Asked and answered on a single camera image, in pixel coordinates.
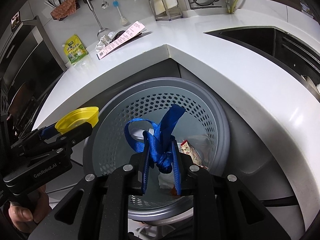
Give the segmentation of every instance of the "trash can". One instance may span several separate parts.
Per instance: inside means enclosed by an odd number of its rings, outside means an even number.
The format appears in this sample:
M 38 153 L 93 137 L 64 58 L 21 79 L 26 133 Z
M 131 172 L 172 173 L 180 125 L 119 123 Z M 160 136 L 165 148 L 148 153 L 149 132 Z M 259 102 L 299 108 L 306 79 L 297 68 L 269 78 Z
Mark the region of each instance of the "trash can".
M 204 166 L 214 175 L 222 175 L 229 152 L 230 132 L 226 115 L 207 90 L 181 78 L 157 78 L 138 83 L 109 101 L 99 113 L 99 122 L 86 139 L 83 165 L 86 174 L 112 173 L 127 164 L 131 149 L 124 136 L 124 126 L 133 118 L 159 123 L 172 104 L 186 109 L 172 135 L 177 142 L 197 136 L 207 138 L 206 150 L 198 151 Z M 130 129 L 149 130 L 148 122 L 134 122 Z M 192 196 L 177 197 L 159 186 L 158 168 L 150 169 L 148 188 L 143 196 L 129 196 L 128 217 L 156 221 L 179 215 L 193 206 Z

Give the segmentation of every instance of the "blue strap loop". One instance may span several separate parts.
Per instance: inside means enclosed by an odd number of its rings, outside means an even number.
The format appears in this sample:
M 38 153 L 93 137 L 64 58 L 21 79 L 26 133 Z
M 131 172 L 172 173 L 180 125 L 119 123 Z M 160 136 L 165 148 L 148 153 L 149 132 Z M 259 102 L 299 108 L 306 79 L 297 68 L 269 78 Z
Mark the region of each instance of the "blue strap loop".
M 145 143 L 136 141 L 131 137 L 129 133 L 129 124 L 132 122 L 147 121 L 152 125 L 154 130 L 153 135 L 148 131 L 143 132 L 144 140 L 148 140 L 150 146 L 147 155 L 149 166 L 145 167 L 144 174 L 148 174 L 149 167 L 153 168 L 154 164 L 157 165 L 161 173 L 169 174 L 173 169 L 175 188 L 178 195 L 181 193 L 181 179 L 172 132 L 185 111 L 184 108 L 173 104 L 159 124 L 150 120 L 135 118 L 130 120 L 124 127 L 124 135 L 130 147 L 137 153 L 142 153 Z M 145 193 L 147 188 L 147 182 L 148 176 L 145 176 L 145 181 L 142 183 L 143 193 Z

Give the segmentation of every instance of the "metal bolt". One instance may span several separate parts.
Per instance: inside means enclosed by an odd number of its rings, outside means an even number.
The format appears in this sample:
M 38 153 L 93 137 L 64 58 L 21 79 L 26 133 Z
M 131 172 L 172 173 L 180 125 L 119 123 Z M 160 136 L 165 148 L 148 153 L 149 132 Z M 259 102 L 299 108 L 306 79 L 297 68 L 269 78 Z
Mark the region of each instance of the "metal bolt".
M 94 180 L 95 176 L 93 174 L 88 174 L 87 176 L 85 176 L 85 180 L 86 181 L 92 181 Z
M 237 180 L 237 177 L 235 175 L 230 174 L 228 175 L 227 179 L 231 182 L 235 182 Z
M 197 165 L 192 165 L 192 166 L 190 166 L 189 167 L 189 169 L 191 170 L 191 171 L 199 171 L 199 166 L 197 166 Z
M 133 169 L 133 166 L 131 164 L 127 164 L 127 165 L 123 166 L 124 171 L 131 171 L 132 169 Z

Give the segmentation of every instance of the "receipt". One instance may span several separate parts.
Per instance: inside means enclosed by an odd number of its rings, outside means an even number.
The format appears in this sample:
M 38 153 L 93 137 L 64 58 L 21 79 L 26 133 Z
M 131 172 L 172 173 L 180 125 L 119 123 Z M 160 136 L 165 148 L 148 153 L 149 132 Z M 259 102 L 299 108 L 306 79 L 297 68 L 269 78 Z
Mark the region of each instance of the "receipt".
M 134 24 L 132 24 L 129 29 L 127 29 L 118 39 L 111 42 L 108 46 L 106 46 L 102 51 L 100 51 L 97 56 L 98 59 L 102 59 L 105 57 L 108 53 L 113 51 L 115 48 L 119 47 L 121 44 L 127 42 L 128 40 L 134 38 L 136 35 L 138 35 L 145 26 L 136 21 Z

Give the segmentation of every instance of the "yellow seasoning pouch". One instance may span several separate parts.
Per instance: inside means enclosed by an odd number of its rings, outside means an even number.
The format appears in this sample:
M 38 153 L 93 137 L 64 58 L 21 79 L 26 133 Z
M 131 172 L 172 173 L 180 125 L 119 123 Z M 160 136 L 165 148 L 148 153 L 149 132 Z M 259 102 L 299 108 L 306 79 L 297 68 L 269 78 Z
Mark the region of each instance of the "yellow seasoning pouch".
M 88 54 L 77 35 L 71 36 L 71 38 L 66 41 L 64 53 L 68 56 L 72 65 Z

